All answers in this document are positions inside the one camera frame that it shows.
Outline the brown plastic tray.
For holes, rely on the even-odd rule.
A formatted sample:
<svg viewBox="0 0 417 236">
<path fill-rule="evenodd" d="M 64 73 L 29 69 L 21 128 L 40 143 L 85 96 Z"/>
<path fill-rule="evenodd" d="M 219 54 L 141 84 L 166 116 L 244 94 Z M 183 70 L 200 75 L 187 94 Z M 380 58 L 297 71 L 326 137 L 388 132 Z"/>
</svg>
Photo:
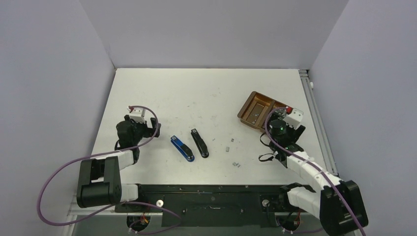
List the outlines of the brown plastic tray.
<svg viewBox="0 0 417 236">
<path fill-rule="evenodd" d="M 243 124 L 254 129 L 263 130 L 266 116 L 276 108 L 284 108 L 285 115 L 290 114 L 294 109 L 259 92 L 252 91 L 237 117 Z"/>
</svg>

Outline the blue stapler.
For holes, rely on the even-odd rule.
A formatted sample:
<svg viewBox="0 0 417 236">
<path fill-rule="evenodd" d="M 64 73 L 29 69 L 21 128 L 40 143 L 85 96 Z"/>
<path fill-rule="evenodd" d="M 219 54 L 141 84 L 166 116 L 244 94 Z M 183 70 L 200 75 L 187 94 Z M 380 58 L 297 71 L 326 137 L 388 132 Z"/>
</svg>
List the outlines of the blue stapler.
<svg viewBox="0 0 417 236">
<path fill-rule="evenodd" d="M 195 160 L 195 156 L 194 156 L 192 150 L 186 144 L 184 144 L 180 139 L 178 139 L 177 136 L 173 135 L 170 138 L 170 141 L 174 145 L 174 147 L 179 151 L 179 153 L 188 162 L 193 162 Z"/>
</svg>

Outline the black stapler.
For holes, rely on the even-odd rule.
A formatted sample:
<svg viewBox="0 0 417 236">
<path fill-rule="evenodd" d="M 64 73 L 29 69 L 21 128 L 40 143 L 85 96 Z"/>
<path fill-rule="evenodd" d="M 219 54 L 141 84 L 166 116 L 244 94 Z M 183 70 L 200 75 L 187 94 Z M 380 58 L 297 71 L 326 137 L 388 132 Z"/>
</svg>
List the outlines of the black stapler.
<svg viewBox="0 0 417 236">
<path fill-rule="evenodd" d="M 200 152 L 200 155 L 203 158 L 208 158 L 209 157 L 209 150 L 208 147 L 205 143 L 205 141 L 202 139 L 202 137 L 200 136 L 199 132 L 197 131 L 197 129 L 192 129 L 191 130 L 191 136 Z"/>
</svg>

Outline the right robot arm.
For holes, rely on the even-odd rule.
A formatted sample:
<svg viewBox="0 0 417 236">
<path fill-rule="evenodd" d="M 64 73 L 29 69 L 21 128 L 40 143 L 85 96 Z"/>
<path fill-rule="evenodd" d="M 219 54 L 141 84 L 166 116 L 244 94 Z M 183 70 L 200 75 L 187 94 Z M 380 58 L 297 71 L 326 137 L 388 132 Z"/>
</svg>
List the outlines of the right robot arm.
<svg viewBox="0 0 417 236">
<path fill-rule="evenodd" d="M 302 178 L 312 190 L 299 183 L 281 188 L 278 204 L 283 210 L 303 209 L 320 220 L 322 228 L 330 236 L 341 236 L 359 230 L 365 235 L 368 217 L 358 185 L 343 181 L 327 172 L 312 157 L 296 145 L 287 132 L 287 124 L 281 119 L 266 120 L 265 133 L 275 158 L 287 169 Z"/>
</svg>

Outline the aluminium side rail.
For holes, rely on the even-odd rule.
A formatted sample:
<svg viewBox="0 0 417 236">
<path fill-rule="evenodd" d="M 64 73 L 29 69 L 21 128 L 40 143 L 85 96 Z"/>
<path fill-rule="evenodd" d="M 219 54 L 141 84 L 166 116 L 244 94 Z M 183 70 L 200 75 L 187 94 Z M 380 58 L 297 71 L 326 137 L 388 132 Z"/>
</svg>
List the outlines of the aluminium side rail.
<svg viewBox="0 0 417 236">
<path fill-rule="evenodd" d="M 332 174 L 339 176 L 338 169 L 336 167 L 336 163 L 334 161 L 334 157 L 329 145 L 328 137 L 325 131 L 324 123 L 320 116 L 318 106 L 313 94 L 313 83 L 309 79 L 308 70 L 300 69 L 298 70 L 301 83 L 304 89 L 304 93 L 306 96 L 306 100 L 309 106 L 309 110 L 312 116 L 313 124 L 315 127 L 315 131 L 318 137 L 318 142 L 323 154 L 324 163 L 329 172 Z"/>
</svg>

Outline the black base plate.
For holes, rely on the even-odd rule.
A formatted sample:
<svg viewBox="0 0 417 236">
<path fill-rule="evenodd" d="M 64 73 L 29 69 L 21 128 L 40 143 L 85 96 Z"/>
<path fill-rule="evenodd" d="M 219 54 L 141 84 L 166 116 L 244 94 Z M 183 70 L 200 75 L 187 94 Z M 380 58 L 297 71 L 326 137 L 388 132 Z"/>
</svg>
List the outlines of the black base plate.
<svg viewBox="0 0 417 236">
<path fill-rule="evenodd" d="M 141 185 L 134 204 L 119 204 L 117 213 L 162 214 L 162 226 L 275 227 L 297 207 L 284 203 L 284 185 Z"/>
</svg>

